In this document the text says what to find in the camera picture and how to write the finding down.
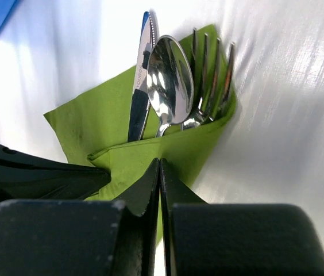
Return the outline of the silver fork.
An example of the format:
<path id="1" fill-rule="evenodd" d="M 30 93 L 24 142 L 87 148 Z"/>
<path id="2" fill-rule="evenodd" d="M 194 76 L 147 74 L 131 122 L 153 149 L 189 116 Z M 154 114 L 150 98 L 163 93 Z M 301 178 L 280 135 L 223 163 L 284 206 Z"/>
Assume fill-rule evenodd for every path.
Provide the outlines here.
<path id="1" fill-rule="evenodd" d="M 190 115 L 181 123 L 181 130 L 197 128 L 224 116 L 231 93 L 235 53 L 235 43 L 231 43 L 225 61 L 221 39 L 217 37 L 215 46 L 211 47 L 209 34 L 204 32 L 201 36 L 193 29 L 190 66 L 195 103 Z"/>

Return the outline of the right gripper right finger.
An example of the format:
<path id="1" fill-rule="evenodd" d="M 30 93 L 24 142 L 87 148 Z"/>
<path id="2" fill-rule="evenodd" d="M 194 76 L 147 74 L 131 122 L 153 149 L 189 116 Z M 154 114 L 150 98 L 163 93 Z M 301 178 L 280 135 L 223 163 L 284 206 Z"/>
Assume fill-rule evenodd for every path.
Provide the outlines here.
<path id="1" fill-rule="evenodd" d="M 290 204 L 208 204 L 160 163 L 167 275 L 324 275 L 309 216 Z"/>

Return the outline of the silver spoon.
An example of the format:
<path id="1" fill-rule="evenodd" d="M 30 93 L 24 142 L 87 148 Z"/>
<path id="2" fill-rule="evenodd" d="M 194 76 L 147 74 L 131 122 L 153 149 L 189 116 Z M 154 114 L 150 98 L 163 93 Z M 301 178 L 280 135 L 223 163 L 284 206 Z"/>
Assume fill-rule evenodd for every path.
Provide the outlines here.
<path id="1" fill-rule="evenodd" d="M 194 81 L 190 64 L 180 43 L 170 35 L 161 36 L 153 47 L 146 73 L 147 94 L 158 119 L 156 137 L 190 115 Z"/>

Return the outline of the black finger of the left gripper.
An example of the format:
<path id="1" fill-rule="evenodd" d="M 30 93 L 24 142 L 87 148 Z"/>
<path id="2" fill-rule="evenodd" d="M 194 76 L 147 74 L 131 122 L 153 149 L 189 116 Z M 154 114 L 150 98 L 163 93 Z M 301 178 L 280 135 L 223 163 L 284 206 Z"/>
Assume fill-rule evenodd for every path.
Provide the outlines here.
<path id="1" fill-rule="evenodd" d="M 0 202 L 84 200 L 110 181 L 110 172 L 103 168 L 60 163 L 0 144 Z"/>

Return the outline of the silver table knife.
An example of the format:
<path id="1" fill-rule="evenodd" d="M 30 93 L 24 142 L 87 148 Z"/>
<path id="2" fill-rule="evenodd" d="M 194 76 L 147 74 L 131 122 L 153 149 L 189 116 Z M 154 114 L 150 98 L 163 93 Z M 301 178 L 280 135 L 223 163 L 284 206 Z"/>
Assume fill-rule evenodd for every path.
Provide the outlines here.
<path id="1" fill-rule="evenodd" d="M 128 142 L 141 140 L 148 118 L 150 102 L 147 95 L 146 71 L 149 56 L 159 37 L 159 29 L 154 11 L 146 11 L 142 19 L 140 43 L 136 70 L 133 82 L 132 100 L 130 106 Z"/>

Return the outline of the green paper napkin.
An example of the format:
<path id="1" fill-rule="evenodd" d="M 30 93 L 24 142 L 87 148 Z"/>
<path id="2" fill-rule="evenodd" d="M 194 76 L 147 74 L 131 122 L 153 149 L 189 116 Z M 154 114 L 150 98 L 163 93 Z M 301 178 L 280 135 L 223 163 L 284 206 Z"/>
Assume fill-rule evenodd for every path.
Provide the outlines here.
<path id="1" fill-rule="evenodd" d="M 110 172 L 110 183 L 92 193 L 90 201 L 118 197 L 154 158 L 168 160 L 179 179 L 192 186 L 236 111 L 237 98 L 231 91 L 222 118 L 184 131 L 175 125 L 158 138 L 159 121 L 151 110 L 142 140 L 128 143 L 134 75 L 131 67 L 44 115 L 69 163 Z"/>

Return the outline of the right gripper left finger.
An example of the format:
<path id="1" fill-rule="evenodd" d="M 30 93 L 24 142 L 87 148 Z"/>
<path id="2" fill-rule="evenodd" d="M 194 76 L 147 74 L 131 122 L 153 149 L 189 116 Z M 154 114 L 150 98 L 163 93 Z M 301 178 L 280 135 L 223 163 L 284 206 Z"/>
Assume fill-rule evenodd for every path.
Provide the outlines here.
<path id="1" fill-rule="evenodd" d="M 112 201 L 0 203 L 0 275 L 152 275 L 158 159 Z"/>

